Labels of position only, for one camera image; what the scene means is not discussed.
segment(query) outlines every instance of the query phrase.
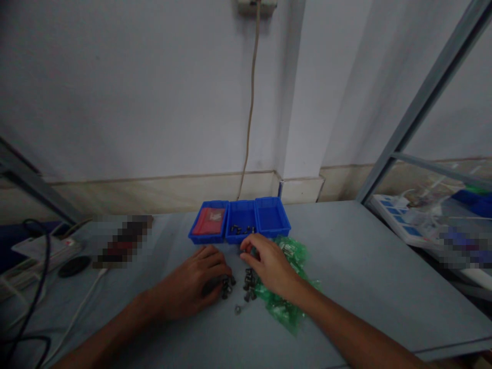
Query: gray table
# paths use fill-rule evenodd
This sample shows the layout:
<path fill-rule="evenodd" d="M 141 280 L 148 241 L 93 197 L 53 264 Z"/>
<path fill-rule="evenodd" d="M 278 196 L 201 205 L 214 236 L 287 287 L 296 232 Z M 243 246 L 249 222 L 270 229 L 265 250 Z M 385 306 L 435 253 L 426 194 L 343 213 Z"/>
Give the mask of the gray table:
<path fill-rule="evenodd" d="M 306 244 L 311 256 L 305 270 L 311 278 L 321 280 L 323 292 L 423 360 L 492 346 L 492 323 L 361 204 L 326 202 L 285 209 L 292 225 L 290 235 Z M 195 216 L 155 217 L 152 233 L 136 259 L 125 269 L 109 271 L 96 288 L 58 358 L 193 253 L 196 246 L 187 234 Z M 86 233 L 98 232 L 104 234 L 89 240 L 87 254 L 112 233 L 101 227 Z M 259 299 L 235 316 L 234 305 L 243 301 L 245 264 L 237 257 L 237 246 L 218 247 L 239 281 L 229 299 L 191 319 L 151 327 L 122 353 L 117 367 L 345 366 L 309 319 L 295 338 L 268 314 Z M 96 274 L 86 270 L 66 280 L 50 275 L 49 295 L 28 331 L 49 334 L 56 345 Z M 14 299 L 2 304 L 2 317 L 14 317 L 16 304 Z M 32 350 L 34 362 L 42 348 L 38 343 L 24 343 L 19 353 L 22 350 Z M 17 358 L 31 359 L 25 355 Z"/>

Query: hand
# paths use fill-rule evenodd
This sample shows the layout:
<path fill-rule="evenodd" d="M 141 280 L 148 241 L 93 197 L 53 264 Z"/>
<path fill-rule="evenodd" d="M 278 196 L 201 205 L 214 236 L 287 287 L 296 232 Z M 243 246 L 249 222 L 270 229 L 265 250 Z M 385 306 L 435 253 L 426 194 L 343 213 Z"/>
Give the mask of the hand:
<path fill-rule="evenodd" d="M 214 303 L 222 289 L 220 283 L 208 295 L 202 296 L 205 283 L 224 274 L 232 275 L 224 254 L 212 245 L 202 246 L 163 281 L 147 291 L 153 313 L 164 321 L 197 314 Z"/>
<path fill-rule="evenodd" d="M 251 255 L 253 247 L 256 247 L 259 259 Z M 302 278 L 292 269 L 280 247 L 255 233 L 244 239 L 240 249 L 246 251 L 240 258 L 255 270 L 266 288 L 289 300 L 293 287 L 302 283 Z"/>

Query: black round object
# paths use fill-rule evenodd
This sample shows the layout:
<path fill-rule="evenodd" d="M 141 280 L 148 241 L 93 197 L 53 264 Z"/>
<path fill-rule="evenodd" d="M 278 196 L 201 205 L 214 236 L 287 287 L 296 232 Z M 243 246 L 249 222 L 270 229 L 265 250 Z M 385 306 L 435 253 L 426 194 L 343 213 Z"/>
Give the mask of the black round object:
<path fill-rule="evenodd" d="M 77 256 L 67 261 L 58 271 L 58 277 L 68 278 L 80 273 L 89 266 L 92 259 L 90 256 Z"/>

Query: transparent green bag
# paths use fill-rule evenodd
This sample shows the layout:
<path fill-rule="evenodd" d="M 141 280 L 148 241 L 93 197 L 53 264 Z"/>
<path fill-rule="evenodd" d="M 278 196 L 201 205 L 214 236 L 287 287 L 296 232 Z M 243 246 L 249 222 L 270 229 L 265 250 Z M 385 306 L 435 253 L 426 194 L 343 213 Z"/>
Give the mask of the transparent green bag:
<path fill-rule="evenodd" d="M 283 251 L 287 261 L 296 273 L 304 280 L 308 281 L 317 290 L 320 288 L 320 281 L 308 279 L 303 267 L 307 259 L 306 246 L 290 237 L 279 236 L 275 243 Z M 270 292 L 265 285 L 258 279 L 255 287 L 256 295 L 266 302 L 266 310 L 280 322 L 293 335 L 297 336 L 301 321 L 305 317 L 304 312 L 280 296 Z"/>

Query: fingers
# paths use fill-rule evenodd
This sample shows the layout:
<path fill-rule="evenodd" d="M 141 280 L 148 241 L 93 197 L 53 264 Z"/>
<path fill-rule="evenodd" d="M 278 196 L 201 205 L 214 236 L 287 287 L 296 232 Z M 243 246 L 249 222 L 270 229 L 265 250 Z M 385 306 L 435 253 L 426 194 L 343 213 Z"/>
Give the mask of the fingers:
<path fill-rule="evenodd" d="M 239 247 L 240 250 L 246 250 L 246 248 L 248 246 L 251 246 L 251 237 L 253 235 L 250 234 L 248 237 L 246 237 L 242 242 L 241 242 L 241 246 Z"/>
<path fill-rule="evenodd" d="M 197 256 L 199 253 L 201 253 L 205 249 L 205 246 L 200 246 L 200 248 L 193 253 L 191 257 Z"/>
<path fill-rule="evenodd" d="M 263 265 L 260 261 L 258 261 L 248 253 L 242 253 L 241 255 L 239 255 L 239 257 L 243 259 L 250 267 L 252 267 L 255 272 L 258 273 L 258 275 L 261 274 Z"/>
<path fill-rule="evenodd" d="M 210 255 L 216 254 L 219 251 L 213 247 L 212 245 L 208 245 L 206 248 L 204 248 L 201 252 L 199 252 L 196 257 L 198 259 L 205 259 L 209 257 Z"/>
<path fill-rule="evenodd" d="M 225 264 L 226 258 L 224 258 L 224 254 L 222 252 L 217 252 L 208 258 L 202 259 L 199 262 L 202 263 L 206 268 L 213 267 L 218 264 Z"/>
<path fill-rule="evenodd" d="M 253 233 L 241 242 L 241 246 L 239 247 L 239 249 L 246 250 L 248 253 L 250 253 L 251 249 L 254 246 L 261 253 L 268 247 L 268 244 L 269 240 L 266 237 L 258 233 Z"/>
<path fill-rule="evenodd" d="M 211 268 L 208 268 L 205 272 L 204 272 L 204 280 L 205 281 L 208 281 L 212 278 L 215 278 L 215 277 L 218 277 L 220 275 L 223 275 L 223 274 L 227 274 L 228 276 L 232 276 L 232 270 L 230 267 L 228 267 L 227 265 L 225 264 L 219 264 L 219 265 L 215 265 Z"/>
<path fill-rule="evenodd" d="M 200 302 L 200 310 L 212 305 L 220 296 L 220 291 L 222 291 L 222 283 L 212 290 L 208 295 L 206 295 Z"/>

